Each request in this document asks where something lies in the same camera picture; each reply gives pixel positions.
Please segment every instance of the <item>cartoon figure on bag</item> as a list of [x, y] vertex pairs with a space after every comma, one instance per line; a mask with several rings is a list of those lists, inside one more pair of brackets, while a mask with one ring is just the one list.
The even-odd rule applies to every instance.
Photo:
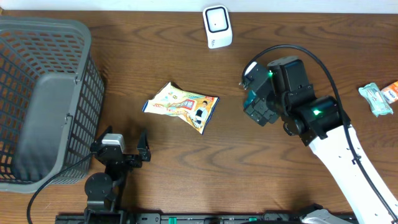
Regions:
[[196, 128], [201, 128], [206, 121], [208, 112], [206, 110], [207, 106], [207, 101], [202, 102], [202, 107], [199, 107], [194, 114], [189, 114], [188, 111], [186, 111], [186, 114], [188, 114], [189, 118], [191, 119], [193, 125]]

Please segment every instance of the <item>white sensor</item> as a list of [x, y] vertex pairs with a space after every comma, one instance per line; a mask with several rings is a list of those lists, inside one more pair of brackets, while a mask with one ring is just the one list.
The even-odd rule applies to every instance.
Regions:
[[225, 6], [211, 6], [203, 10], [203, 22], [210, 49], [225, 47], [232, 43], [232, 28]]

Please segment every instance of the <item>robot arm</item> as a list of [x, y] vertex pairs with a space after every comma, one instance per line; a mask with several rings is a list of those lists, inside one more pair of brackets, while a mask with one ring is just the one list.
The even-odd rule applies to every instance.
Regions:
[[95, 173], [86, 181], [84, 223], [126, 223], [132, 220], [121, 209], [120, 203], [128, 173], [133, 168], [141, 168], [143, 161], [150, 161], [146, 131], [140, 136], [138, 154], [125, 154], [124, 148], [123, 136], [113, 134], [111, 126], [91, 145], [90, 151], [105, 165], [105, 172]]
[[[349, 136], [358, 155], [353, 159], [343, 124], [343, 120], [348, 124], [350, 122], [347, 114], [344, 111], [340, 113], [341, 108], [333, 97], [315, 96], [303, 62], [298, 57], [275, 60], [267, 68], [252, 62], [247, 66], [241, 84], [245, 89], [250, 89], [244, 104], [245, 113], [261, 126], [274, 123], [280, 116], [286, 133], [298, 135], [304, 145], [310, 146], [326, 165], [359, 223], [390, 224], [396, 221], [398, 202], [366, 157], [354, 128], [349, 126]], [[376, 190], [356, 164], [357, 159]]]
[[[392, 223], [392, 217], [368, 184], [359, 167], [353, 163], [353, 155], [347, 150], [343, 127], [327, 132], [328, 137], [314, 139], [310, 143], [312, 152], [318, 156], [335, 178], [348, 203], [351, 205], [359, 223]], [[349, 135], [356, 153], [374, 185], [398, 215], [398, 201], [377, 173], [361, 147], [353, 127]]]

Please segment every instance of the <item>black wire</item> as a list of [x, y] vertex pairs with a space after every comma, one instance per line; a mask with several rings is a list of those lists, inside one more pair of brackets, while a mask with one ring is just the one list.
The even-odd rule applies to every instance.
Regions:
[[383, 198], [383, 196], [380, 194], [380, 192], [378, 191], [378, 189], [376, 188], [376, 186], [374, 185], [374, 183], [372, 182], [371, 178], [369, 177], [368, 173], [366, 172], [365, 168], [363, 167], [361, 161], [360, 161], [360, 156], [357, 155], [357, 153], [354, 150], [354, 146], [353, 143], [351, 141], [351, 137], [349, 135], [349, 123], [347, 122], [347, 120], [344, 119], [344, 110], [343, 110], [343, 105], [341, 104], [341, 99], [340, 99], [340, 95], [338, 94], [337, 91], [337, 87], [335, 84], [335, 81], [333, 81], [333, 78], [330, 75], [330, 72], [328, 71], [328, 69], [326, 68], [326, 66], [322, 63], [322, 61], [315, 56], [313, 53], [311, 53], [309, 50], [298, 46], [298, 45], [292, 45], [292, 44], [281, 44], [281, 45], [275, 45], [273, 47], [269, 47], [265, 50], [263, 50], [262, 52], [260, 52], [259, 54], [257, 54], [244, 68], [243, 73], [242, 73], [242, 82], [244, 82], [244, 74], [246, 72], [246, 70], [249, 68], [249, 66], [255, 62], [259, 57], [263, 56], [265, 53], [270, 52], [271, 50], [275, 50], [275, 49], [296, 49], [296, 50], [300, 50], [304, 53], [306, 53], [308, 56], [310, 56], [312, 59], [314, 59], [314, 61], [316, 61], [317, 64], [319, 64], [319, 66], [321, 66], [322, 70], [325, 72], [326, 76], [329, 79], [331, 88], [333, 89], [333, 92], [335, 94], [336, 97], [336, 101], [337, 101], [337, 106], [338, 106], [338, 112], [341, 116], [341, 121], [343, 122], [343, 127], [344, 127], [344, 133], [346, 135], [346, 139], [348, 142], [348, 146], [349, 149], [351, 151], [351, 153], [354, 156], [353, 162], [355, 161], [355, 163], [358, 165], [359, 169], [361, 170], [362, 174], [364, 175], [365, 179], [367, 180], [367, 182], [369, 183], [369, 185], [371, 186], [372, 190], [374, 191], [374, 193], [377, 195], [377, 197], [379, 198], [379, 200], [381, 201], [381, 203], [384, 205], [384, 207], [387, 209], [387, 211], [389, 212], [389, 215], [392, 217], [394, 223], [398, 222], [398, 218], [397, 215], [392, 211], [392, 209], [390, 208], [390, 206], [387, 204], [386, 200]]
[[70, 170], [70, 169], [72, 169], [72, 168], [74, 168], [74, 167], [76, 167], [76, 166], [82, 164], [82, 163], [85, 162], [87, 159], [91, 158], [92, 155], [93, 155], [93, 153], [90, 153], [90, 154], [88, 154], [86, 157], [82, 158], [79, 162], [75, 163], [74, 165], [72, 165], [72, 166], [70, 166], [70, 167], [68, 167], [68, 168], [66, 168], [66, 169], [64, 169], [64, 170], [61, 170], [58, 174], [55, 174], [54, 176], [52, 176], [51, 178], [49, 178], [49, 180], [47, 180], [46, 182], [44, 182], [44, 184], [42, 184], [42, 185], [39, 187], [39, 189], [36, 190], [35, 194], [33, 194], [32, 198], [30, 199], [29, 204], [27, 205], [27, 208], [26, 208], [26, 218], [27, 218], [27, 222], [28, 222], [29, 224], [33, 224], [33, 223], [32, 223], [32, 219], [31, 219], [31, 217], [30, 217], [30, 210], [31, 210], [31, 208], [32, 208], [33, 201], [35, 200], [35, 198], [37, 197], [37, 195], [40, 193], [40, 191], [42, 191], [42, 190], [45, 188], [45, 186], [47, 186], [49, 183], [51, 183], [51, 181], [53, 181], [55, 178], [59, 177], [59, 176], [60, 176], [61, 174], [63, 174], [64, 172], [66, 172], [66, 171], [68, 171], [68, 170]]
[[284, 109], [284, 115], [285, 115], [285, 116], [288, 116], [287, 110], [286, 110], [286, 101], [285, 101], [285, 100], [286, 100], [287, 94], [288, 94], [288, 91], [284, 91], [284, 92], [281, 94], [281, 96], [280, 96], [281, 102], [282, 102], [282, 107], [283, 107], [283, 109]]

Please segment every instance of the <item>snack bag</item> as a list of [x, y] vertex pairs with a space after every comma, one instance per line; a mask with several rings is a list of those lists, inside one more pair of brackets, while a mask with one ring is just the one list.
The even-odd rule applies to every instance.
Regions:
[[359, 94], [363, 96], [371, 105], [372, 113], [378, 117], [379, 115], [393, 114], [391, 107], [386, 99], [381, 95], [379, 88], [375, 83], [367, 84], [358, 89]]
[[218, 100], [218, 97], [180, 90], [169, 82], [152, 100], [145, 103], [142, 111], [178, 116], [203, 134]]
[[381, 90], [381, 93], [387, 100], [387, 103], [391, 104], [398, 100], [398, 81], [385, 87]]

